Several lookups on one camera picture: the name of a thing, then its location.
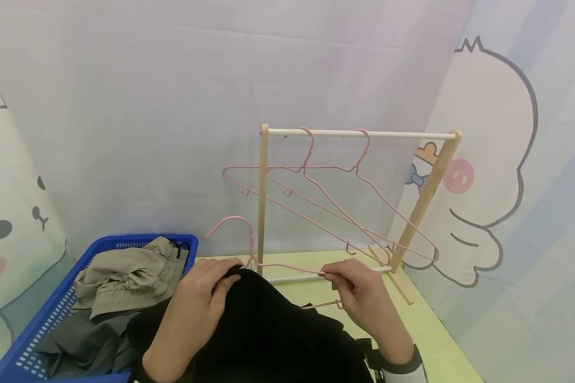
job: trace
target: person's left hand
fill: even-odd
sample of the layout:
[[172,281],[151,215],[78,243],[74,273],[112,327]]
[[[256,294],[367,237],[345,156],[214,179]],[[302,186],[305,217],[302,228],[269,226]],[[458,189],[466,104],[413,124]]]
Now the person's left hand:
[[226,295],[240,279],[222,277],[232,266],[243,265],[237,258],[196,262],[179,282],[149,349],[143,368],[158,383],[181,378],[191,358],[208,342],[224,313]]

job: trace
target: gray clothing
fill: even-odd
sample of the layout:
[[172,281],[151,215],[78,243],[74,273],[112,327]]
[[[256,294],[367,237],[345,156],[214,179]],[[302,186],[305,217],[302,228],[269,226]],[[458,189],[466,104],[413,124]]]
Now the gray clothing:
[[36,351],[48,378],[113,374],[131,367],[137,352],[126,338],[126,326],[137,312],[105,314],[90,322],[91,310],[77,311],[45,336]]
[[153,306],[173,295],[186,261],[187,250],[179,253],[178,247],[163,237],[142,248],[99,253],[75,278],[77,302],[71,310],[91,309],[93,319],[99,314]]

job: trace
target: hand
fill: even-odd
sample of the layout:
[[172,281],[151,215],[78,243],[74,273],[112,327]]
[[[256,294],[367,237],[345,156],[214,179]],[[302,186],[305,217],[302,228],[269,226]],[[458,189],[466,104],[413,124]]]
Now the hand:
[[232,266],[243,265],[237,258],[196,262],[179,282],[149,349],[143,368],[158,383],[181,378],[194,355],[208,342],[224,313],[226,295],[240,279],[222,277]]
[[385,289],[383,277],[357,259],[322,267],[324,278],[339,291],[343,308],[353,322],[375,339],[381,355],[393,364],[413,357],[413,340]]

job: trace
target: cartoon character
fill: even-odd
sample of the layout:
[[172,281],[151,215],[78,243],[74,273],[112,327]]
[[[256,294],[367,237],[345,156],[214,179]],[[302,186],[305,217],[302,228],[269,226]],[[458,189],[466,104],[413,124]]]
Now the cartoon character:
[[[502,247],[490,228],[504,221],[522,200],[521,167],[537,132],[534,91],[517,66],[482,47],[480,37],[457,49],[427,132],[461,130],[460,146],[421,224],[439,249],[431,261],[413,253],[405,263],[414,269],[433,265],[463,287],[477,284],[478,271],[493,270],[502,261]],[[436,162],[441,142],[423,142],[409,170],[400,209],[411,211]],[[395,219],[391,238],[405,227]],[[420,236],[413,249],[432,256]]]
[[64,255],[64,233],[0,95],[0,358],[13,341],[1,310]]

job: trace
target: white rack rod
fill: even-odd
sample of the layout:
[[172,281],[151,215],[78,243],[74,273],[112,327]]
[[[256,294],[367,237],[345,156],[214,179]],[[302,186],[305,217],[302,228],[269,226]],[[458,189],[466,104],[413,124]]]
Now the white rack rod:
[[[343,137],[343,138],[363,138],[366,135],[357,130],[311,130],[315,137]],[[302,129],[268,129],[270,136],[308,136],[309,134]],[[372,132],[368,134],[371,137],[380,138],[417,138],[418,140],[453,140],[456,138],[452,133],[417,133],[417,132]]]
[[[384,267],[376,267],[371,268],[371,270],[379,271],[380,273],[383,271],[391,271],[392,267],[384,266]],[[308,279],[319,279],[323,278],[316,274],[309,274],[309,275],[298,275],[296,277],[282,277],[282,278],[272,278],[269,279],[268,282],[271,282],[273,285],[278,285],[280,283],[289,283],[289,282],[297,282],[297,281],[307,281]]]

